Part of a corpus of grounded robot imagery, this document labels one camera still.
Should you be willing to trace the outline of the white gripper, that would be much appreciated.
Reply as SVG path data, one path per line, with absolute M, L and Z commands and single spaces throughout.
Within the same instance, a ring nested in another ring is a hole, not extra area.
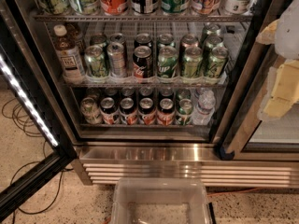
M 264 45 L 275 43 L 276 53 L 290 59 L 269 69 L 266 95 L 257 115 L 261 121 L 278 120 L 299 101 L 299 0 L 292 0 L 279 20 L 266 26 L 256 41 Z

